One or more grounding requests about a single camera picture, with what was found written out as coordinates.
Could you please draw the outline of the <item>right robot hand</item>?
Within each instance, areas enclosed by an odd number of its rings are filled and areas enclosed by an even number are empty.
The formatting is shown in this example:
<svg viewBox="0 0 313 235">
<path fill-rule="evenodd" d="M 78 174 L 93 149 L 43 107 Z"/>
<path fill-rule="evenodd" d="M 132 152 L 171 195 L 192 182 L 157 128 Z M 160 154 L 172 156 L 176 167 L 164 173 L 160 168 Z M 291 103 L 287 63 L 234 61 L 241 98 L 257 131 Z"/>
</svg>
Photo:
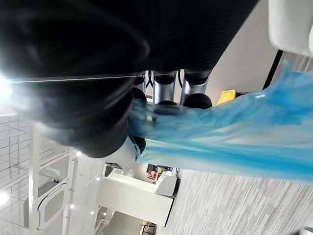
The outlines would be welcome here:
<svg viewBox="0 0 313 235">
<path fill-rule="evenodd" d="M 0 75 L 39 132 L 129 168 L 144 148 L 128 128 L 146 71 L 204 81 L 255 0 L 3 0 Z"/>
</svg>

